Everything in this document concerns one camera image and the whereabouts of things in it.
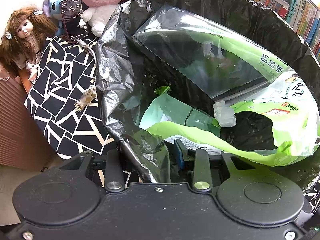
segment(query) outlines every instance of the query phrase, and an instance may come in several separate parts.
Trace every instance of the silver bolt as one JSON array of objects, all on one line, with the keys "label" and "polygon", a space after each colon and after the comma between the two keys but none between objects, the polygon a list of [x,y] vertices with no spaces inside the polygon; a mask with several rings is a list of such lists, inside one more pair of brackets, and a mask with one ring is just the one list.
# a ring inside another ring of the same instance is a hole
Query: silver bolt
[{"label": "silver bolt", "polygon": [[197,189],[208,189],[210,187],[210,184],[205,181],[198,181],[194,184],[194,186]]},{"label": "silver bolt", "polygon": [[25,231],[25,232],[23,232],[22,237],[25,240],[32,240],[33,239],[33,234],[30,233],[29,231]]},{"label": "silver bolt", "polygon": [[294,240],[296,238],[295,232],[288,232],[285,234],[285,240]]},{"label": "silver bolt", "polygon": [[117,190],[117,189],[121,189],[121,187],[122,187],[122,184],[118,181],[111,181],[107,183],[107,188],[109,189]]},{"label": "silver bolt", "polygon": [[156,187],[156,188],[155,188],[155,191],[156,191],[156,192],[163,192],[164,189],[163,189],[162,187]]}]

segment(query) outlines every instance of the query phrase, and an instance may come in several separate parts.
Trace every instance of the beige floor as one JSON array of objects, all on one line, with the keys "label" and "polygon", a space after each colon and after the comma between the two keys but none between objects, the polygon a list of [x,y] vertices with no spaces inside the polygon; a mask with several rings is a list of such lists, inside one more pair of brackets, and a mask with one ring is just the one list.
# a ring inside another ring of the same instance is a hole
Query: beige floor
[{"label": "beige floor", "polygon": [[[57,156],[48,166],[52,168],[61,162]],[[20,183],[39,173],[0,165],[0,226],[20,223],[12,205],[12,194]]]}]

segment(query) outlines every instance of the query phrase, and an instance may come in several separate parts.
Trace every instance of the smartphone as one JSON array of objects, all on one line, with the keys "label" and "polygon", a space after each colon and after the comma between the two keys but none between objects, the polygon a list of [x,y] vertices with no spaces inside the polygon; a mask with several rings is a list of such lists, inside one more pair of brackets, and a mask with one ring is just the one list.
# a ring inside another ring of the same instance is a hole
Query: smartphone
[{"label": "smartphone", "polygon": [[65,0],[60,3],[61,14],[70,43],[88,37],[87,25],[80,27],[82,10],[81,0]]}]

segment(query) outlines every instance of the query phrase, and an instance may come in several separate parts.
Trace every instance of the doll's hair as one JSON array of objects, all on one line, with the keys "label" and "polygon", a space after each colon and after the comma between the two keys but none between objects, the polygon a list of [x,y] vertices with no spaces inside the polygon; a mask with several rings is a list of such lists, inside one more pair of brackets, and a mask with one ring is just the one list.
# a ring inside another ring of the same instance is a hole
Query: doll's hair
[{"label": "doll's hair", "polygon": [[7,31],[11,34],[12,39],[4,35],[0,45],[0,56],[5,64],[10,65],[12,60],[18,59],[20,55],[25,55],[29,60],[36,59],[37,51],[34,51],[32,45],[25,39],[21,39],[16,33],[17,28],[25,19],[32,23],[32,33],[40,48],[44,45],[46,38],[54,36],[57,31],[57,27],[44,13],[33,14],[36,11],[38,10],[34,7],[23,7],[12,12],[7,23]]}]

